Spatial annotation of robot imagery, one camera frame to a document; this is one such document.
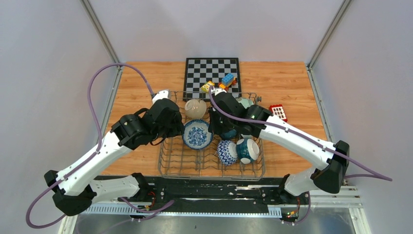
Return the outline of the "blue floral white bowl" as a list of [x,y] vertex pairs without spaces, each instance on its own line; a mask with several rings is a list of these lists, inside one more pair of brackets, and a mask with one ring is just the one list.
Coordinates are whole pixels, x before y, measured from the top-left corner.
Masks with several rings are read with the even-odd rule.
[[209,123],[193,119],[184,124],[183,143],[193,150],[202,150],[213,141],[213,134],[208,131]]

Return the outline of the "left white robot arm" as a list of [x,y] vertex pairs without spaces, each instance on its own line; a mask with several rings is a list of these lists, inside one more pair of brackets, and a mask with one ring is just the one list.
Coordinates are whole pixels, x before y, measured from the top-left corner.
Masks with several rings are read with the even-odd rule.
[[87,154],[64,170],[50,170],[44,175],[49,186],[60,182],[53,187],[55,206],[65,215],[74,216],[92,204],[109,199],[133,197],[137,201],[146,200],[150,187],[141,173],[106,180],[96,177],[139,146],[180,136],[183,132],[180,109],[168,98],[156,100],[150,108],[122,116]]

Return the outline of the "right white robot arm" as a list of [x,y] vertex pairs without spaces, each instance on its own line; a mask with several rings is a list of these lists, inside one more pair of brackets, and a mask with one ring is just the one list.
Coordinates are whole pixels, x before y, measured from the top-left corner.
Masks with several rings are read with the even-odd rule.
[[223,89],[209,92],[210,131],[221,134],[236,130],[240,134],[276,143],[311,163],[312,167],[297,174],[287,174],[278,190],[283,203],[291,203],[304,192],[322,190],[340,192],[348,168],[349,145],[316,138],[273,115],[269,110],[252,105],[245,108]]

